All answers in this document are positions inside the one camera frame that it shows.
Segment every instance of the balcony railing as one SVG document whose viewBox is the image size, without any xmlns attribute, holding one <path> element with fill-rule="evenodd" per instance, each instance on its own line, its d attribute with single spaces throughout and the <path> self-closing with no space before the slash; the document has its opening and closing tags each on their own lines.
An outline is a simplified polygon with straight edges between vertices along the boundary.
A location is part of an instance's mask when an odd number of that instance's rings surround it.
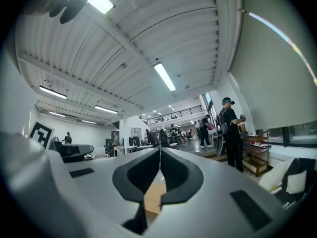
<svg viewBox="0 0 317 238">
<path fill-rule="evenodd" d="M 166 114 L 163 116 L 147 119 L 147 123 L 148 123 L 148 125 L 150 125 L 150 124 L 161 122 L 161 121 L 173 120 L 175 118 L 190 116 L 192 114 L 196 114 L 196 113 L 199 113 L 202 111 L 203 111 L 202 105 L 199 105 L 199 106 L 195 106 L 195 107 L 192 107 L 189 109 L 184 109 L 184 110 L 176 111 L 176 112 Z"/>
</svg>

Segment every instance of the hand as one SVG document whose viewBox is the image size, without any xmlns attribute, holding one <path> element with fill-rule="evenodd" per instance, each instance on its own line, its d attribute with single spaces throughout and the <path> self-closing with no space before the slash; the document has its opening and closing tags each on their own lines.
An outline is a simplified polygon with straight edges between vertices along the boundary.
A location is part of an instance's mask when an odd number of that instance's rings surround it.
<svg viewBox="0 0 317 238">
<path fill-rule="evenodd" d="M 242 122 L 245 122 L 247 120 L 244 115 L 240 115 L 240 119 L 242 120 Z"/>
</svg>

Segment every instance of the wooden shelf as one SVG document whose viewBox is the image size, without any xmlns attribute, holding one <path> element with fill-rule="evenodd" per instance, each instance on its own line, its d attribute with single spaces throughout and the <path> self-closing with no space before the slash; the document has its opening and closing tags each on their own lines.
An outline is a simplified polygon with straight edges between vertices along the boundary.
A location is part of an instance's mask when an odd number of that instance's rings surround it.
<svg viewBox="0 0 317 238">
<path fill-rule="evenodd" d="M 243 147 L 243 150 L 247 151 L 248 153 L 252 153 L 252 154 L 261 154 L 267 151 L 266 148 L 263 147 L 257 147 L 257 146 L 253 146 L 253 145 L 248 145 Z"/>
<path fill-rule="evenodd" d="M 267 137 L 244 137 L 242 138 L 243 141 L 249 141 L 249 142 L 262 142 L 264 140 L 267 140 Z"/>
</svg>

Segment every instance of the framed poster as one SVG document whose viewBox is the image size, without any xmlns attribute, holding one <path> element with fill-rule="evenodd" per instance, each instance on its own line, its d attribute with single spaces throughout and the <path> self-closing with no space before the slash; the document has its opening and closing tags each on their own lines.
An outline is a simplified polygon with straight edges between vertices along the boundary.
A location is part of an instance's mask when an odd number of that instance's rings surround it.
<svg viewBox="0 0 317 238">
<path fill-rule="evenodd" d="M 51 139 L 53 137 L 55 129 L 47 126 L 41 121 L 36 121 L 30 133 L 30 138 L 38 141 L 45 149 L 50 146 Z"/>
</svg>

